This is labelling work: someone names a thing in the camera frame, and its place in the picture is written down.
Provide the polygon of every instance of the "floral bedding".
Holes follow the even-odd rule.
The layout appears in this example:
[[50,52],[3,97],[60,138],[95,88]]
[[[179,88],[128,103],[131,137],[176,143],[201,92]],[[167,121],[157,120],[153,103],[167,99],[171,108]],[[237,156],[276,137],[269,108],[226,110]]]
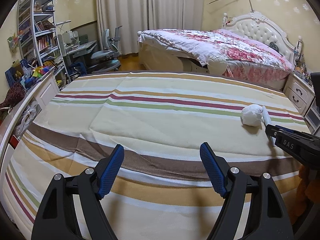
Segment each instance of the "floral bedding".
[[240,37],[228,30],[203,32],[163,29],[142,32],[140,42],[152,46],[154,41],[171,52],[186,52],[202,66],[208,63],[211,56],[224,57],[234,77],[252,82],[281,80],[293,70],[285,57],[266,44]]

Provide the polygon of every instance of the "white tufted headboard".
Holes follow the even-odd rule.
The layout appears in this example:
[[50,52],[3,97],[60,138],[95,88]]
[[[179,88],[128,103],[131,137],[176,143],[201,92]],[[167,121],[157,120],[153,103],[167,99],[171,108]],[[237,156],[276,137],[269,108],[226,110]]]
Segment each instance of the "white tufted headboard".
[[260,12],[251,12],[238,17],[233,17],[228,23],[228,15],[224,13],[222,28],[235,30],[251,37],[253,40],[260,41],[266,45],[275,42],[279,48],[279,53],[283,55],[293,65],[293,52],[295,46],[288,39],[287,34],[273,21],[270,21]]

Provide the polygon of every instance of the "wall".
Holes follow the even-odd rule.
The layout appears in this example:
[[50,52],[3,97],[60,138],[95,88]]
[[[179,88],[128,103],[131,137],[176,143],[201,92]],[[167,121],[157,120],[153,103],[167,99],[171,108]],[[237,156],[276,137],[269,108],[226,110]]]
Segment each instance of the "wall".
[[[68,0],[53,0],[54,4],[54,21],[55,23],[63,22],[70,20],[69,18],[69,7],[68,7]],[[62,30],[57,28],[57,33],[64,33],[66,31],[70,31],[70,24],[66,23],[62,26]]]
[[[204,0],[203,30],[221,28],[223,13],[234,17],[250,12],[248,0]],[[292,44],[298,36],[304,41],[303,52],[306,66],[311,71],[320,71],[320,22],[306,0],[251,0],[253,9],[259,11],[280,26]]]
[[68,0],[70,28],[97,20],[96,0]]
[[21,60],[19,48],[17,48],[14,53],[11,53],[7,42],[7,38],[12,36],[14,33],[17,33],[17,5],[18,2],[13,6],[12,10],[0,28],[0,103],[2,103],[5,99],[9,89],[4,72],[11,67],[12,62],[16,61],[17,59]]

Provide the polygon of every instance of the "curtain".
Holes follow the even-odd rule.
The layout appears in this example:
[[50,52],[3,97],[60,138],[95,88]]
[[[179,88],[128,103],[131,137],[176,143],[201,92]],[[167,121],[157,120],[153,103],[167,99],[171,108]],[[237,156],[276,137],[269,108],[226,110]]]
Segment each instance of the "curtain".
[[148,28],[200,30],[204,0],[148,0]]
[[104,30],[114,36],[115,28],[120,29],[121,54],[137,53],[137,32],[148,29],[148,0],[97,0],[97,22],[100,47]]
[[193,29],[202,25],[204,0],[97,0],[100,48],[102,33],[120,29],[122,55],[138,52],[137,32],[152,29]]

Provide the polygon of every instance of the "striped bed sheet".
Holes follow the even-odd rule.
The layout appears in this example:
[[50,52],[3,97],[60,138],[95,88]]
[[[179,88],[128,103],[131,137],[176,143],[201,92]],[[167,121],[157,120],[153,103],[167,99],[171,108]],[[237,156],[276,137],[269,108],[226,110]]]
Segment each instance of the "striped bed sheet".
[[[308,132],[281,92],[188,73],[108,73],[80,77],[36,117],[10,160],[5,204],[26,239],[41,199],[56,173],[80,174],[120,143],[125,159],[101,201],[118,239],[206,239],[223,199],[215,193],[199,156],[208,142],[230,166],[271,174],[288,208],[300,164],[272,147],[265,127],[241,123],[241,110],[266,106],[274,124]],[[244,231],[246,196],[236,239]],[[78,196],[81,233],[91,239]]]

